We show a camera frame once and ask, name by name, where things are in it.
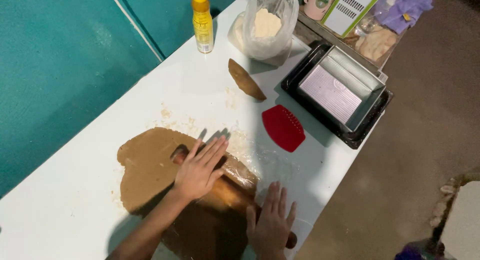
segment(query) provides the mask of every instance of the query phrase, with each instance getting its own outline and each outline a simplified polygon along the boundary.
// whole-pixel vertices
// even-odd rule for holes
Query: finger
[[[247,207],[247,236],[251,236],[255,232],[255,208],[252,206]]]
[[[293,225],[293,221],[295,220],[296,213],[297,213],[297,202],[293,202],[292,207],[290,208],[290,213],[286,218],[286,224],[289,230],[292,229],[292,225]]]
[[[207,169],[213,169],[215,165],[217,165],[217,163],[222,158],[223,154],[225,154],[225,151],[227,150],[228,146],[229,146],[228,141],[223,142],[223,144],[218,148],[218,150],[215,152],[213,157],[207,162],[206,164]]]
[[[210,174],[210,178],[208,179],[207,185],[206,185],[208,188],[208,191],[210,191],[213,188],[213,183],[215,183],[215,181],[217,181],[217,179],[219,179],[221,176],[223,176],[222,169],[215,170]]]
[[[207,153],[207,151],[217,142],[218,138],[217,137],[214,137],[212,139],[212,141],[210,143],[208,143],[208,145],[206,145],[199,153],[198,155],[196,156],[197,159],[201,159],[205,153]]]
[[[278,214],[279,213],[279,189],[280,189],[280,182],[275,182],[275,193],[273,194],[273,201],[272,201],[272,213]]]
[[[202,144],[202,140],[199,138],[195,141],[195,144],[193,145],[193,147],[191,148],[190,152],[188,153],[187,155],[187,158],[185,158],[185,160],[187,159],[192,159],[193,157],[195,157],[195,154],[197,153],[197,150],[198,150],[198,147]]]
[[[267,196],[265,197],[265,201],[263,201],[262,214],[270,213],[270,211],[272,210],[272,203],[273,203],[273,198],[275,194],[274,190],[275,190],[275,182],[272,182],[270,183],[270,186],[268,186]]]
[[[203,157],[200,159],[201,164],[207,164],[208,161],[213,157],[213,155],[217,152],[217,150],[220,148],[220,146],[223,145],[225,142],[225,136],[221,136],[217,142],[203,155]]]
[[[280,192],[280,203],[278,204],[278,215],[280,218],[285,218],[285,204],[287,201],[287,188],[282,188]]]

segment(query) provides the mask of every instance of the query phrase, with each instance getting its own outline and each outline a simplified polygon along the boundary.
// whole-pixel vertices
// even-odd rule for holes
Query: rolling pin
[[[182,165],[189,150],[184,145],[179,145],[175,151],[173,151],[170,156],[171,161],[176,165]],[[256,211],[256,220],[260,218],[260,213],[262,208],[255,203],[255,201],[249,197],[246,192],[230,178],[223,175],[213,184],[213,188],[210,191],[211,194],[215,195],[217,198],[223,200],[226,205],[228,205],[233,210],[242,214],[245,218],[247,216],[247,207],[253,206]],[[293,249],[297,245],[297,235],[293,232],[288,234],[288,239],[286,241],[285,247],[288,249]]]

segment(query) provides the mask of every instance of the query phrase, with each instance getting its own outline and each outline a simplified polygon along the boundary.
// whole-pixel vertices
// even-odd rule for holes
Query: red scraper
[[[288,152],[294,152],[305,140],[302,124],[282,105],[261,113],[261,119],[270,138]]]

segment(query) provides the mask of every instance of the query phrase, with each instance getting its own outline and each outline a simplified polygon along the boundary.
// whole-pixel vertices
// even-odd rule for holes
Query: black baking tray
[[[357,130],[354,132],[343,131],[339,124],[333,122],[325,113],[318,110],[307,98],[297,92],[299,83],[313,68],[315,68],[331,47],[333,47],[333,45],[326,40],[313,43],[311,45],[311,51],[282,80],[280,86],[347,146],[351,149],[358,149],[382,115],[387,105],[392,101],[394,95],[391,91],[385,89],[377,102],[365,116],[363,122],[358,126]]]

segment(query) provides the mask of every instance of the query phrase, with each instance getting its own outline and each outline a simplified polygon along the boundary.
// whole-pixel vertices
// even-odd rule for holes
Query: hand
[[[272,182],[263,203],[258,223],[255,223],[255,209],[247,208],[247,236],[259,259],[284,259],[283,249],[287,243],[297,203],[293,202],[290,213],[285,219],[287,189],[282,188],[279,197],[280,182]]]
[[[197,155],[197,150],[202,140],[198,139],[183,162],[172,190],[184,200],[190,202],[207,194],[213,183],[223,175],[221,169],[213,171],[215,165],[222,158],[229,142],[225,136],[216,137],[205,146]]]

